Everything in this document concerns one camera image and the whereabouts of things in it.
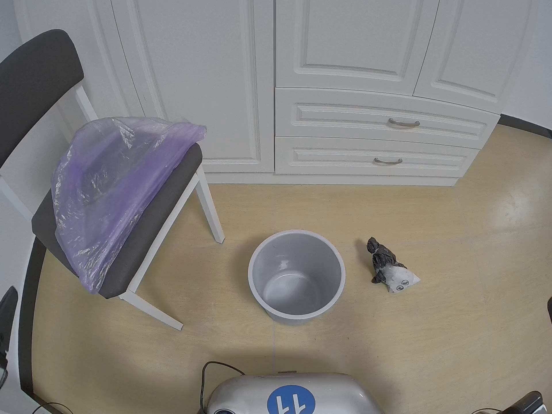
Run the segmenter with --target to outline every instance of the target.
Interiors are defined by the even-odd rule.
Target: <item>wire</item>
[[[496,411],[496,412],[502,412],[502,410],[498,410],[496,408],[479,408],[479,410],[475,410],[471,414],[475,414],[476,412],[483,411],[483,410],[491,410],[491,411]]]
[[[201,407],[201,412],[203,414],[207,414],[207,411],[205,410],[205,408],[203,408],[203,390],[205,389],[205,369],[207,368],[207,365],[209,365],[211,363],[216,363],[217,365],[224,365],[225,367],[232,368],[234,371],[237,371],[242,376],[245,376],[245,373],[241,369],[237,369],[236,367],[228,365],[228,363],[217,362],[217,361],[209,361],[205,365],[203,365],[203,369],[202,369],[202,389],[199,392],[199,406]]]
[[[41,404],[39,407],[37,407],[36,410],[34,410],[33,412],[31,412],[31,414],[35,414],[36,411],[40,410],[41,408],[44,408],[46,405],[59,405],[59,406],[63,406],[67,411],[69,411],[71,414],[74,414],[73,411],[71,411],[67,406],[65,406],[64,404],[59,404],[58,402],[46,402],[45,404]]]

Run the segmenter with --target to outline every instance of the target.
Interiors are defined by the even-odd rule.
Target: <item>gray bucket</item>
[[[345,286],[345,265],[323,236],[286,230],[257,247],[248,277],[253,296],[272,319],[300,325],[336,303]]]

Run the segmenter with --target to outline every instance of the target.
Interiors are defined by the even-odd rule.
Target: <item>white paper piece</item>
[[[382,272],[390,293],[400,293],[409,286],[413,286],[419,282],[418,276],[403,267],[387,264],[383,267]]]

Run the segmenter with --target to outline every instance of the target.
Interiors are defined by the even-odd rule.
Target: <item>metal handle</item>
[[[395,121],[393,118],[389,119],[389,122],[391,124],[395,124],[396,126],[403,126],[405,128],[416,128],[419,126],[419,121],[416,122],[402,122],[402,121]]]
[[[399,158],[397,161],[382,161],[378,158],[374,158],[374,162],[380,164],[387,164],[388,166],[394,166],[395,164],[400,164],[403,161],[402,158]]]

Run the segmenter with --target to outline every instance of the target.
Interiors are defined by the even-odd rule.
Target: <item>blue circle logo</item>
[[[313,393],[298,385],[276,388],[267,400],[269,414],[313,414]]]

